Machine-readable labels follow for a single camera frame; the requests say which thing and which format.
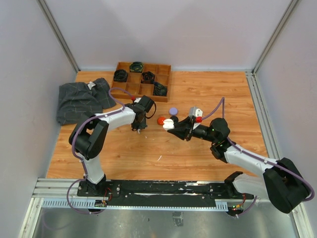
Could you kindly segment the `white earbud charging case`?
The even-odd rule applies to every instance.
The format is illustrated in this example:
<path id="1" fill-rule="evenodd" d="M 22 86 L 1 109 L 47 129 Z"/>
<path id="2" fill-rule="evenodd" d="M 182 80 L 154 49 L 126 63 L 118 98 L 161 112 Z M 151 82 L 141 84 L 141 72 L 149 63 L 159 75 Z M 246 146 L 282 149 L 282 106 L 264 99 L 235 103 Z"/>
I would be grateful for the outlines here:
<path id="1" fill-rule="evenodd" d="M 165 119 L 163 121 L 163 128 L 165 130 L 174 129 L 174 121 L 172 119 Z"/>

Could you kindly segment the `orange earbud charging case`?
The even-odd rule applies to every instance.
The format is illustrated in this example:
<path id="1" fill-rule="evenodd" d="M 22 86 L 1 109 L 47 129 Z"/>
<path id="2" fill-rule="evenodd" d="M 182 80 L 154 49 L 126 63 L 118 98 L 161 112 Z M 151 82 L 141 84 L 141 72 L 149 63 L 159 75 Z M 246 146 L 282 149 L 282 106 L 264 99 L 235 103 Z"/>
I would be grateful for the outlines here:
<path id="1" fill-rule="evenodd" d="M 166 120 L 165 117 L 159 117 L 159 118 L 157 119 L 158 125 L 163 125 L 165 120 Z"/>

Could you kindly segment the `purple earbud charging case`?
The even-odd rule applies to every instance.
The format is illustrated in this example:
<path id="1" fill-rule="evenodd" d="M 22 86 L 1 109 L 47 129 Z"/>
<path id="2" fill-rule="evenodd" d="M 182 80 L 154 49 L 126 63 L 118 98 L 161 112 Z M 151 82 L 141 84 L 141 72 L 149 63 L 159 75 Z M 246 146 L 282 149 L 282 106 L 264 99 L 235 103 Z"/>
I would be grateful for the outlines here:
<path id="1" fill-rule="evenodd" d="M 176 116 L 178 114 L 178 109 L 176 107 L 172 107 L 168 112 L 171 116 Z"/>

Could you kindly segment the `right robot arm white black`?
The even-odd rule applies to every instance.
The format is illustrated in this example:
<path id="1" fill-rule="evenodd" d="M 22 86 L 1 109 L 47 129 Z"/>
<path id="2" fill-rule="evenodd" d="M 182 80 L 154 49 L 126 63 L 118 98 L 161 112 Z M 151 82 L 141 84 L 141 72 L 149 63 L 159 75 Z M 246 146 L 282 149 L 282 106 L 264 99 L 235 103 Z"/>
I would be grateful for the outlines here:
<path id="1" fill-rule="evenodd" d="M 248 193 L 268 199 L 283 213 L 290 213 L 301 202 L 314 198 L 314 191 L 303 179 L 294 163 L 287 158 L 271 159 L 250 152 L 229 139 L 229 127 L 224 118 L 215 118 L 209 126 L 201 117 L 187 117 L 174 122 L 166 119 L 163 128 L 182 140 L 192 137 L 211 142 L 213 156 L 227 164 L 237 165 L 251 173 L 235 172 L 226 180 L 224 192 L 229 198 Z"/>

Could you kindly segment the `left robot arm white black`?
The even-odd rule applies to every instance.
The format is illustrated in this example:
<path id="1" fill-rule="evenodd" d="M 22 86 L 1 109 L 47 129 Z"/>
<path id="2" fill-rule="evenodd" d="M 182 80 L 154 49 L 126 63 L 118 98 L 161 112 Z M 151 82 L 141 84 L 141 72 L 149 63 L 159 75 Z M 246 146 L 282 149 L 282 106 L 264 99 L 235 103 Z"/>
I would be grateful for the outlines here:
<path id="1" fill-rule="evenodd" d="M 147 113 L 152 108 L 157 109 L 156 103 L 144 95 L 108 113 L 84 113 L 69 137 L 69 144 L 73 156 L 83 166 L 84 178 L 80 180 L 79 186 L 87 188 L 87 194 L 101 196 L 107 191 L 106 175 L 99 157 L 107 133 L 125 125 L 130 125 L 132 131 L 140 132 L 147 127 L 147 120 L 150 119 Z"/>

